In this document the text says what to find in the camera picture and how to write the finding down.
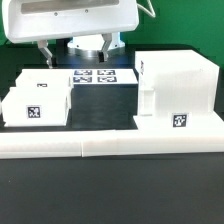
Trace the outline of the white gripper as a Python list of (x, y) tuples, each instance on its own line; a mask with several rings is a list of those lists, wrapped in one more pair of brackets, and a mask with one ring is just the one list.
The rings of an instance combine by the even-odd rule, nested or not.
[(103, 34), (98, 58), (106, 62), (111, 33), (132, 31), (139, 24), (136, 0), (2, 0), (2, 20), (11, 42), (38, 41), (50, 69), (46, 40)]

